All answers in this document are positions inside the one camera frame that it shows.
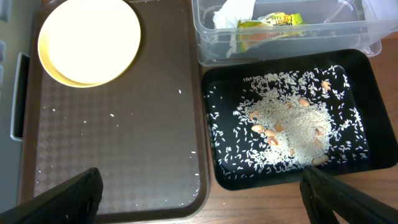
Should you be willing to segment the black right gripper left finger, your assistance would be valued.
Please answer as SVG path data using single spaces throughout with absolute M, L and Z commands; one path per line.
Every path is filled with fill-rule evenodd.
M 1 214 L 1 223 L 93 223 L 103 193 L 97 168 L 53 187 Z

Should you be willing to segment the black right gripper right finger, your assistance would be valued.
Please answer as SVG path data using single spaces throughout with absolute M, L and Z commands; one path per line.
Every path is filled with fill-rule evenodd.
M 352 188 L 321 170 L 303 170 L 300 181 L 303 204 L 311 223 L 397 223 L 397 209 Z

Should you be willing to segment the yellow plate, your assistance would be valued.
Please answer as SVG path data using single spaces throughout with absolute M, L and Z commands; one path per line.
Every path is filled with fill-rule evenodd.
M 44 21 L 37 51 L 54 80 L 89 88 L 123 74 L 140 42 L 138 16 L 126 1 L 67 0 Z

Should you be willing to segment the green pandan cake wrapper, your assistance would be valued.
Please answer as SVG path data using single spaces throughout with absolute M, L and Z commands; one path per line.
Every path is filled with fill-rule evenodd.
M 302 32 L 274 31 L 274 28 L 304 24 L 301 14 L 286 14 L 284 12 L 273 12 L 266 16 L 258 17 L 256 20 L 239 21 L 239 29 L 260 29 L 260 31 L 250 34 L 238 34 L 236 36 L 238 41 L 236 50 L 239 53 L 243 53 L 271 40 L 301 35 Z

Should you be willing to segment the white tissue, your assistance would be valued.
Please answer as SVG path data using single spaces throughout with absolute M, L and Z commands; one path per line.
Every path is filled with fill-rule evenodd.
M 227 0 L 219 11 L 214 12 L 215 29 L 237 29 L 239 22 L 252 19 L 255 0 Z

